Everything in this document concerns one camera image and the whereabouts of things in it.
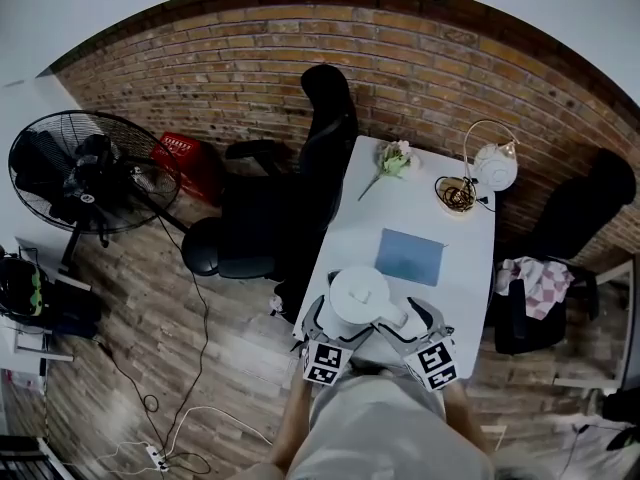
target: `blue folder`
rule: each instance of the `blue folder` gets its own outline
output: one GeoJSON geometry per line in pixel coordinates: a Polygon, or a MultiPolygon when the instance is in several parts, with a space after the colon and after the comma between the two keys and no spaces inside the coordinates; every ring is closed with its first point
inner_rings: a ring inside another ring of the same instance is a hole
{"type": "Polygon", "coordinates": [[[387,276],[436,286],[443,249],[440,242],[383,229],[375,268],[387,276]]]}

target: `chair backrest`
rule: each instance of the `chair backrest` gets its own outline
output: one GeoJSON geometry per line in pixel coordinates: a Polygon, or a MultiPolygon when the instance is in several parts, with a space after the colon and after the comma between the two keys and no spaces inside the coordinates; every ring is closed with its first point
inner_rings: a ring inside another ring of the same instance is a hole
{"type": "Polygon", "coordinates": [[[526,254],[573,258],[635,195],[629,164],[600,149],[588,176],[568,180],[551,194],[526,240],[526,254]]]}
{"type": "Polygon", "coordinates": [[[338,210],[342,180],[358,136],[358,120],[347,80],[334,66],[320,64],[308,69],[301,84],[313,105],[313,121],[298,165],[310,192],[308,218],[313,228],[321,230],[338,210]]]}
{"type": "Polygon", "coordinates": [[[314,66],[301,77],[313,106],[313,121],[298,164],[303,176],[322,177],[329,185],[342,181],[358,136],[356,110],[344,75],[329,64],[314,66]]]}

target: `white lamp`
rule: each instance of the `white lamp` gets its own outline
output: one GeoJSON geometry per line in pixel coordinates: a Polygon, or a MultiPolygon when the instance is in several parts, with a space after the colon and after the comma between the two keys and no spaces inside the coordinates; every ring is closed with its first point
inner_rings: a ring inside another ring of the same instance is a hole
{"type": "Polygon", "coordinates": [[[467,130],[462,143],[464,178],[443,176],[436,180],[436,195],[444,208],[454,215],[464,215],[473,208],[476,202],[476,188],[472,181],[473,178],[495,192],[510,187],[518,175],[516,144],[519,144],[519,141],[511,130],[498,121],[481,119],[473,123],[467,130]],[[471,131],[483,123],[492,123],[501,127],[511,137],[511,141],[502,146],[497,144],[483,146],[475,157],[473,163],[475,176],[472,177],[467,158],[467,139],[471,131]]]}

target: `person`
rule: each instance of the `person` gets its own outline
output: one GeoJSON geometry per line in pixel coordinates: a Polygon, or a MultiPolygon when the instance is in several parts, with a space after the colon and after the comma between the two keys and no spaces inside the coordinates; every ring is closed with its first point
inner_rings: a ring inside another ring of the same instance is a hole
{"type": "Polygon", "coordinates": [[[459,381],[441,401],[410,376],[351,372],[312,406],[301,362],[268,457],[230,480],[553,478],[526,458],[492,455],[459,381]]]}

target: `flower stem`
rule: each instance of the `flower stem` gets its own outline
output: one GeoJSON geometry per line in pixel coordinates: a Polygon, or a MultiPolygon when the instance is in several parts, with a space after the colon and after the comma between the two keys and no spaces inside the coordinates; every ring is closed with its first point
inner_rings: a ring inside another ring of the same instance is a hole
{"type": "Polygon", "coordinates": [[[369,182],[369,184],[367,185],[367,188],[364,189],[364,192],[362,194],[360,194],[360,197],[358,198],[358,201],[360,201],[360,199],[362,199],[364,197],[364,195],[369,192],[369,189],[371,187],[373,187],[373,185],[375,184],[376,181],[378,181],[380,179],[380,175],[376,174],[374,176],[374,178],[369,182]]]}

